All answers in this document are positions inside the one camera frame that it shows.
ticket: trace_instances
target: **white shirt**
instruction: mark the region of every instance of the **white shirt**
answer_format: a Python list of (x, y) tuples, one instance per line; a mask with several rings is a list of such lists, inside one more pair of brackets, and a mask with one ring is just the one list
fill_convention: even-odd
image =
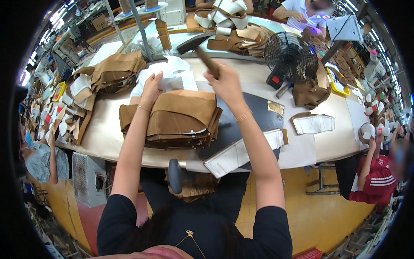
[(282, 2), (282, 5), (286, 8), (288, 11), (295, 11), (298, 13), (301, 13), (305, 16), (306, 20), (308, 21), (307, 24), (298, 22), (294, 17), (289, 17), (287, 20), (287, 25), (289, 25), (292, 28), (298, 29), (300, 31), (303, 31), (307, 25), (316, 27), (316, 25), (319, 25), (319, 27), (326, 28), (326, 20), (320, 16), (320, 15), (313, 15), (311, 17), (308, 17), (306, 14), (306, 6), (305, 6), (305, 0), (285, 0)]

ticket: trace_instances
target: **woman's right hand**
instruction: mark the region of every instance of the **woman's right hand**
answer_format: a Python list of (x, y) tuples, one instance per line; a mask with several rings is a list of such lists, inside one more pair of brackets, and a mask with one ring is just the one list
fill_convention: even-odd
[(299, 13), (299, 12), (295, 12), (295, 11), (291, 11), (291, 14), (289, 15), (289, 17), (293, 17), (296, 20), (298, 20), (298, 22), (302, 22), (302, 23), (307, 23), (308, 21), (306, 20), (306, 17)]
[(205, 72), (204, 77), (209, 81), (216, 94), (229, 107), (235, 117), (249, 112), (249, 107), (244, 101), (243, 93), (241, 92), (238, 73), (222, 61), (214, 62), (219, 66), (219, 79), (215, 79), (210, 71)]

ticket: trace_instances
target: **glue bottle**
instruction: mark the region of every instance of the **glue bottle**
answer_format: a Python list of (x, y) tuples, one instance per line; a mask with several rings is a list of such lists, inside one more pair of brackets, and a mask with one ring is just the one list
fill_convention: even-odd
[(56, 109), (56, 115), (59, 114), (59, 112), (63, 109), (63, 106), (65, 104), (62, 101), (62, 98), (59, 99), (58, 108)]

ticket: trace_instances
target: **red crate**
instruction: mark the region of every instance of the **red crate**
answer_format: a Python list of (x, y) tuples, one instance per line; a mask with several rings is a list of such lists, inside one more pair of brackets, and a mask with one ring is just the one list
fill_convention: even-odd
[(312, 248), (300, 255), (293, 257), (292, 259), (320, 259), (323, 252), (316, 248)]

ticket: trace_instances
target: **gold bracelet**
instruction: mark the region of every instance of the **gold bracelet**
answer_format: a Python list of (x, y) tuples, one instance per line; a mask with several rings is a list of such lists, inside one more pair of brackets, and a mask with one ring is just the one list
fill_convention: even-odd
[(145, 110), (145, 111), (149, 111), (149, 113), (151, 113), (151, 111), (150, 111), (150, 110), (145, 109), (145, 108), (144, 108), (144, 107), (142, 107), (141, 105), (138, 105), (138, 106), (137, 106), (137, 108), (141, 108), (141, 109), (143, 109), (143, 110)]
[(247, 118), (251, 117), (251, 116), (252, 116), (252, 114), (253, 114), (252, 110), (249, 110), (249, 112), (248, 112), (248, 113), (243, 114), (243, 115), (241, 115), (241, 116), (237, 117), (237, 118), (236, 118), (236, 121), (237, 121), (237, 122), (244, 121), (245, 119), (247, 119)]

